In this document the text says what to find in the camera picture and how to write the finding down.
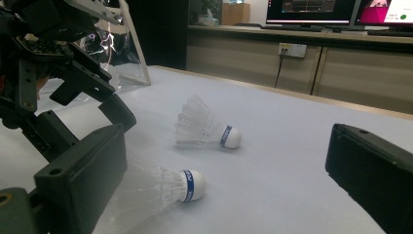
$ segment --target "electrical socket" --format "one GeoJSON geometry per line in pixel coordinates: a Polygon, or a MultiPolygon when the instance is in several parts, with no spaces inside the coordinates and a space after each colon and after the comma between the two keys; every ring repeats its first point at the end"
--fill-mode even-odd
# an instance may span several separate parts
{"type": "Polygon", "coordinates": [[[284,54],[285,56],[291,56],[291,49],[292,49],[292,44],[290,43],[280,43],[279,45],[279,55],[284,54]]]}
{"type": "Polygon", "coordinates": [[[282,50],[286,50],[283,53],[285,56],[303,58],[306,55],[307,46],[300,44],[280,43],[279,55],[282,55],[282,50]]]}

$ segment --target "black cable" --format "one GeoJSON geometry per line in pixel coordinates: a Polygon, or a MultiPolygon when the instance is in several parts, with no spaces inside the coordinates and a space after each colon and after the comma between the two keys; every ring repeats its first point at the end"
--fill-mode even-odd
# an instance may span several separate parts
{"type": "Polygon", "coordinates": [[[282,71],[282,61],[287,50],[288,49],[282,49],[282,53],[280,54],[279,73],[277,74],[276,84],[274,85],[274,88],[277,87],[277,83],[279,82],[280,72],[282,71]]]}

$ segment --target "shuttlecock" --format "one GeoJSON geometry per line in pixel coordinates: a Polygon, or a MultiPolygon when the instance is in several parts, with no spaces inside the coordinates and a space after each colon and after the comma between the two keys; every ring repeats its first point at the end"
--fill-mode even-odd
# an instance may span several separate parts
{"type": "Polygon", "coordinates": [[[109,202],[110,225],[115,233],[125,233],[172,203],[201,198],[205,190],[206,180],[197,171],[177,173],[134,159],[109,202]]]}
{"type": "Polygon", "coordinates": [[[241,132],[223,125],[197,96],[188,98],[175,124],[178,142],[203,142],[237,148],[241,132]]]}

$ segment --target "blue band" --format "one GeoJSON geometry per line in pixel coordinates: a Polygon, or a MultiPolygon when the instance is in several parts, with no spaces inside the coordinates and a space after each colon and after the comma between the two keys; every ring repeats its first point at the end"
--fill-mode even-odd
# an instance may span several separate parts
{"type": "Polygon", "coordinates": [[[188,189],[186,192],[186,197],[184,202],[189,202],[194,196],[194,177],[192,176],[190,171],[182,171],[186,175],[186,182],[188,184],[188,189]]]}
{"type": "Polygon", "coordinates": [[[227,126],[227,128],[224,131],[224,134],[222,135],[221,141],[219,141],[219,144],[221,144],[222,146],[225,145],[225,142],[227,142],[227,138],[228,138],[228,135],[230,134],[231,130],[232,130],[232,127],[227,126]]]}

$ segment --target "computer screen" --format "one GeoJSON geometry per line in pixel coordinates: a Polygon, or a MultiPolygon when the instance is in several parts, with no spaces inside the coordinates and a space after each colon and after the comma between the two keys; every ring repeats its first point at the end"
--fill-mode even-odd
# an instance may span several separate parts
{"type": "Polygon", "coordinates": [[[361,0],[355,24],[410,27],[413,0],[361,0]]]}
{"type": "Polygon", "coordinates": [[[267,24],[348,25],[356,0],[268,0],[267,24]]]}

